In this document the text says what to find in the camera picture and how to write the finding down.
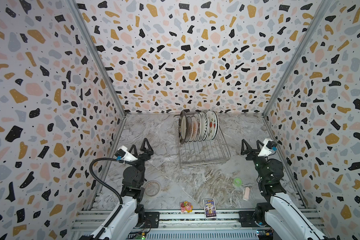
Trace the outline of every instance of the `terrazzo wallpaper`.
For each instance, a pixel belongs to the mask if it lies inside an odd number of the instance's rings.
[[[77,0],[126,112],[262,112],[319,0]]]
[[[67,239],[93,199],[119,123],[98,72],[64,1],[0,1],[0,240]]]
[[[333,1],[266,119],[327,231],[360,240],[360,1]]]

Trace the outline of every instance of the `stack of plates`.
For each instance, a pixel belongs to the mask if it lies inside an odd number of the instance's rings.
[[[179,118],[180,144],[215,139],[219,130],[219,118],[215,111],[194,113],[187,116],[183,110]]]

